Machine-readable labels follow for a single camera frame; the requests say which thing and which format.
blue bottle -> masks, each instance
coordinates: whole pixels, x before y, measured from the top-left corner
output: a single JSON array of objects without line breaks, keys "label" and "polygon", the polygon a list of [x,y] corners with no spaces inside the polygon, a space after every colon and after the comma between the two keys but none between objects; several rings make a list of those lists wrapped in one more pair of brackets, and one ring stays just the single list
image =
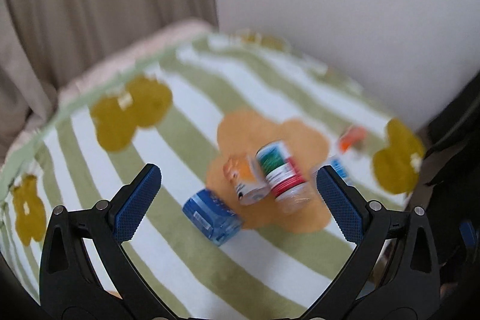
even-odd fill
[{"label": "blue bottle", "polygon": [[216,246],[242,229],[243,221],[212,191],[204,189],[183,205],[183,213]]}]

curtain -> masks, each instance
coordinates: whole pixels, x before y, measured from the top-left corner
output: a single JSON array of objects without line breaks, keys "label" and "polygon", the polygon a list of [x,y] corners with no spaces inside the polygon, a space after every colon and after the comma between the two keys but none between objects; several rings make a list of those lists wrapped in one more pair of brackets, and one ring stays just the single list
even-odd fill
[{"label": "curtain", "polygon": [[60,87],[188,17],[216,25],[214,0],[0,0],[0,162],[29,115],[49,119]]}]

blue gripper pad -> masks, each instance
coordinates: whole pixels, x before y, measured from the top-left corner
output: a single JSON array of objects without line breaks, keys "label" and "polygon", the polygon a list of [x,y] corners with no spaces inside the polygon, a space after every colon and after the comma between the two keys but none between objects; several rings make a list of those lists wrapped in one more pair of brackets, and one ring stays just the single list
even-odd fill
[{"label": "blue gripper pad", "polygon": [[162,173],[157,166],[152,165],[115,215],[113,236],[118,243],[131,240],[134,236],[153,199],[160,190],[161,184]]},{"label": "blue gripper pad", "polygon": [[359,244],[363,239],[362,215],[347,197],[342,187],[339,186],[338,180],[342,182],[343,180],[337,175],[337,181],[335,181],[326,169],[327,167],[333,171],[333,174],[337,175],[330,166],[319,169],[317,172],[317,190],[340,230],[342,230],[345,239],[351,243]]}]

clear plastic bottle bottom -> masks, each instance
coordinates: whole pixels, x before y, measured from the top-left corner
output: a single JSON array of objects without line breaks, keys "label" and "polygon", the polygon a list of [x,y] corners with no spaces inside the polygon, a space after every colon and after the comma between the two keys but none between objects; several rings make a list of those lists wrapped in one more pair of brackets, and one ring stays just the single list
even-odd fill
[{"label": "clear plastic bottle bottom", "polygon": [[299,211],[311,201],[311,193],[305,184],[292,187],[285,193],[280,194],[275,201],[278,207],[285,214],[292,214]]}]

bottle with green and red label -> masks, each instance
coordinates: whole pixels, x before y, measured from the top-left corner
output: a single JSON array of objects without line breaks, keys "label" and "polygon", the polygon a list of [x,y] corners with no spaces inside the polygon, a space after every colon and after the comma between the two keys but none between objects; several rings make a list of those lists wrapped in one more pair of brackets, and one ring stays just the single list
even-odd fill
[{"label": "bottle with green and red label", "polygon": [[283,141],[260,148],[256,158],[280,210],[291,214],[310,202],[307,181]]}]

